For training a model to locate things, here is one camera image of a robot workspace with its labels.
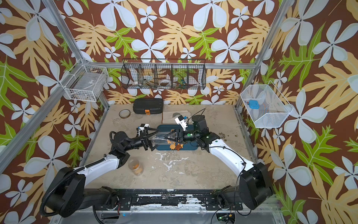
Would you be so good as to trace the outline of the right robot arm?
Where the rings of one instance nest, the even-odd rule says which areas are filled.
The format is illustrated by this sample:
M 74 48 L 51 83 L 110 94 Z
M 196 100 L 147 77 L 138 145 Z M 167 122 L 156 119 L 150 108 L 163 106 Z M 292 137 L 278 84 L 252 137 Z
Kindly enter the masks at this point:
M 192 130 L 187 130 L 183 116 L 177 117 L 176 123 L 181 128 L 165 134 L 166 141 L 179 144 L 195 142 L 202 150 L 219 158 L 237 176 L 234 187 L 225 187 L 217 193 L 220 207 L 236 207 L 237 203 L 243 203 L 254 210 L 273 195 L 267 167 L 235 152 L 219 135 L 209 130 L 204 115 L 192 117 Z

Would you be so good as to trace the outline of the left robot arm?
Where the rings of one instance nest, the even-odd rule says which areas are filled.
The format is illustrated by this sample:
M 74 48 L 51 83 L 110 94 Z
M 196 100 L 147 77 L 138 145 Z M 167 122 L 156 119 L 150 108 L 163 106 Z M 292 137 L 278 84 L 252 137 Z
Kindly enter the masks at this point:
M 111 151 L 101 159 L 90 164 L 72 169 L 65 167 L 55 176 L 45 192 L 40 205 L 40 214 L 44 217 L 60 215 L 68 217 L 75 211 L 92 205 L 107 203 L 115 198 L 110 188 L 86 190 L 85 187 L 102 175 L 119 169 L 128 161 L 129 150 L 154 150 L 151 137 L 158 133 L 157 129 L 139 127 L 134 138 L 123 132 L 110 132 Z

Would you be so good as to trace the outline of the clear jar orange cookies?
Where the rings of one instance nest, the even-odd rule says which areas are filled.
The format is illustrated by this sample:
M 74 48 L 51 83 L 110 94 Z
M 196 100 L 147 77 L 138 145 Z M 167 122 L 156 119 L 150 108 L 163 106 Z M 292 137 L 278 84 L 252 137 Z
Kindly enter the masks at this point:
M 130 169 L 130 171 L 132 171 L 134 173 L 134 175 L 137 175 L 137 176 L 141 175 L 144 171 L 142 164 L 136 158 L 129 160 L 128 168 Z

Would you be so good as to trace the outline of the clear jar brown cookies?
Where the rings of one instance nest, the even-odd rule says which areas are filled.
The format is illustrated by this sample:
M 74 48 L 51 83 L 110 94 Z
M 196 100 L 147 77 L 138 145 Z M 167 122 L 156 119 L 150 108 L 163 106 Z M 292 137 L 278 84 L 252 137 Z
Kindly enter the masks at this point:
M 167 134 L 169 132 L 158 132 L 156 135 L 151 137 L 151 141 L 154 144 L 157 144 L 159 146 L 161 145 L 171 145 L 172 143 L 174 143 L 173 140 L 167 140 L 165 139 L 165 134 Z

